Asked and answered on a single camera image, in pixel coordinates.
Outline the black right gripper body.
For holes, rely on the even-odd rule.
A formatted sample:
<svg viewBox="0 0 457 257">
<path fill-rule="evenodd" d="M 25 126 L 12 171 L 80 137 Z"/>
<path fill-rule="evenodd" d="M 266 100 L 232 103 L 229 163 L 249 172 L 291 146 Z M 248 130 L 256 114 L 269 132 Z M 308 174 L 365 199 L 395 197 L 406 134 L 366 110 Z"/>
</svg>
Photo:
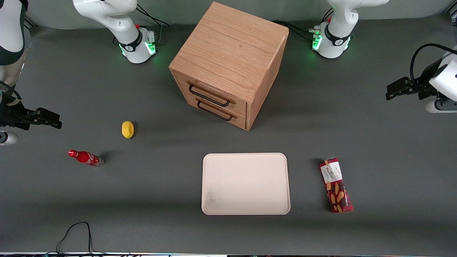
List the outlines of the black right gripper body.
<svg viewBox="0 0 457 257">
<path fill-rule="evenodd" d="M 29 130 L 30 125 L 36 124 L 29 115 L 30 110 L 23 106 L 20 99 L 1 91 L 0 126 L 16 127 Z"/>
</svg>

